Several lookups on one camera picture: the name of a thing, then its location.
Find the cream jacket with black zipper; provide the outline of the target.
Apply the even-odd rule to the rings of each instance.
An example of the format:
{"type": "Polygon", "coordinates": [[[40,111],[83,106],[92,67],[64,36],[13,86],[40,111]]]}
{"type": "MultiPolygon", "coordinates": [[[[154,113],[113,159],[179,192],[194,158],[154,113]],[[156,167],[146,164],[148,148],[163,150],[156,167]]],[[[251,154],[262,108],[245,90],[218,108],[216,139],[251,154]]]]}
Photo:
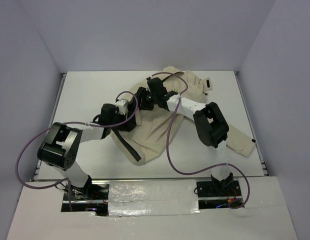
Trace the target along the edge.
{"type": "MultiPolygon", "coordinates": [[[[200,78],[193,71],[185,72],[173,66],[165,67],[158,77],[164,81],[168,91],[181,93],[182,96],[199,103],[207,101],[212,89],[211,79],[200,78]]],[[[136,112],[137,126],[130,132],[111,132],[110,136],[125,157],[134,165],[142,166],[158,158],[166,149],[166,139],[172,112],[156,106],[153,110],[136,112]]],[[[170,142],[182,124],[184,116],[177,115],[170,133],[170,142]]]]}

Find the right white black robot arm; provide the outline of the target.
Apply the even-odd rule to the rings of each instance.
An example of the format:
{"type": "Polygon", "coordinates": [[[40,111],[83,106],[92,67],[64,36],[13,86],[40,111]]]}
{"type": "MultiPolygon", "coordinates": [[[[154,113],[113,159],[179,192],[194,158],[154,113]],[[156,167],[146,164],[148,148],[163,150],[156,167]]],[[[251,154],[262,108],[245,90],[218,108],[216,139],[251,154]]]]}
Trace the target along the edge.
{"type": "Polygon", "coordinates": [[[226,140],[230,130],[219,106],[215,102],[199,103],[185,98],[176,91],[167,91],[164,83],[158,77],[147,79],[147,88],[139,87],[137,90],[138,107],[140,110],[151,111],[155,105],[166,111],[172,112],[172,120],[168,125],[166,137],[166,155],[169,164],[177,173],[185,176],[196,175],[206,170],[222,166],[219,172],[212,172],[212,190],[216,195],[223,196],[230,189],[230,183],[234,177],[227,167],[228,157],[225,151],[226,140]],[[173,122],[177,115],[182,115],[195,124],[199,140],[208,148],[212,148],[210,154],[214,165],[195,172],[182,172],[178,170],[171,160],[169,144],[173,122]]]}

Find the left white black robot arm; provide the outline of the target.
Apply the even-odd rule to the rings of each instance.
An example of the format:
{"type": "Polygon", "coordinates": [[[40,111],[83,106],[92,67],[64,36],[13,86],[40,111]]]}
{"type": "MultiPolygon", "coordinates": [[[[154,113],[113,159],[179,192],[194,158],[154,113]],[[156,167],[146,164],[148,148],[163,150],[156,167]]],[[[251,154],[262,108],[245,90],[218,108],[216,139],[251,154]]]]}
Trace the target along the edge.
{"type": "Polygon", "coordinates": [[[70,188],[81,199],[88,199],[101,187],[92,183],[92,178],[85,173],[76,162],[81,143],[102,140],[114,134],[116,140],[122,144],[124,150],[132,159],[139,163],[142,155],[121,136],[121,132],[130,132],[136,127],[135,101],[117,100],[116,103],[105,103],[99,115],[93,119],[93,124],[78,123],[77,127],[55,122],[37,152],[37,158],[45,164],[55,168],[64,178],[70,181],[70,188]]]}

